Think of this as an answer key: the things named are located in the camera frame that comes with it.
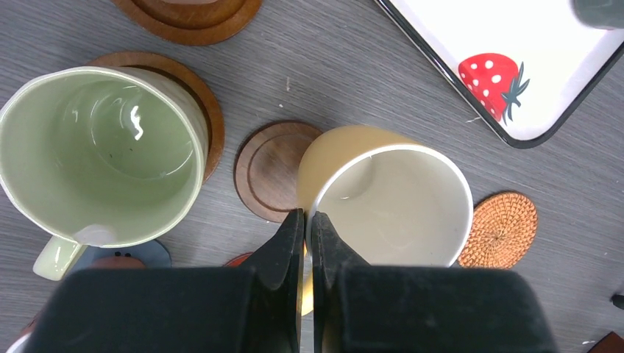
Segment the white tray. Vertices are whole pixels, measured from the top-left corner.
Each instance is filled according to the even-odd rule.
[[[378,2],[492,129],[520,148],[548,139],[624,48],[624,30],[585,26],[570,0]]]

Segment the green mug handle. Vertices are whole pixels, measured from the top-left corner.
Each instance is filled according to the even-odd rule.
[[[52,237],[37,257],[32,271],[43,278],[60,281],[86,249],[86,245],[75,241]]]

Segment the strawberry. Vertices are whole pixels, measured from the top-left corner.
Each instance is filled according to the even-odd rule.
[[[505,55],[485,53],[465,59],[459,64],[459,76],[496,121],[510,121],[513,104],[520,107],[518,96],[528,86],[529,79],[522,82],[524,63],[518,65]]]

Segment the table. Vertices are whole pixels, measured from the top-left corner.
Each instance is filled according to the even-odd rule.
[[[609,303],[624,290],[624,62],[552,139],[516,150],[473,121],[372,0],[265,0],[243,32],[206,47],[161,40],[108,0],[0,0],[0,8],[0,104],[31,78],[121,50],[172,57],[211,86],[224,113],[225,151],[188,216],[161,238],[175,266],[221,265],[277,229],[245,208],[233,184],[235,154],[254,129],[292,118],[323,130],[369,124],[446,154],[475,201],[502,190],[533,199],[538,235],[514,270],[535,290],[561,352],[586,352],[592,344],[584,342],[624,333],[624,311]],[[57,284],[31,272],[48,235],[4,194],[0,239],[4,350]],[[313,351],[311,316],[302,351]]]

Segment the light green cup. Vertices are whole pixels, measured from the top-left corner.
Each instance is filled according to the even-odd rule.
[[[85,250],[170,230],[202,186],[208,131],[178,84],[139,68],[79,67],[33,79],[0,110],[0,182],[53,235],[33,271],[59,280]],[[77,242],[91,224],[115,236]]]

